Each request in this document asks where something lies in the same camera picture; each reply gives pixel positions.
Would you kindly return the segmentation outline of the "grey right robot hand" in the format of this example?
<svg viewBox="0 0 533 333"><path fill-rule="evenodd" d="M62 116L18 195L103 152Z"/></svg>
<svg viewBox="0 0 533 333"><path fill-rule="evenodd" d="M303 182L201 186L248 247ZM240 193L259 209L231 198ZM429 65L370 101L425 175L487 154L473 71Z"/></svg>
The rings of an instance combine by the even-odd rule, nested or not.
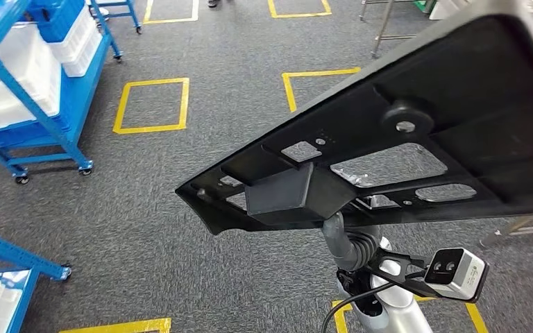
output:
<svg viewBox="0 0 533 333"><path fill-rule="evenodd" d="M345 271L356 271L361 265L361 256L346 234L342 214L338 212L325 220L321 232L337 267Z"/></svg>

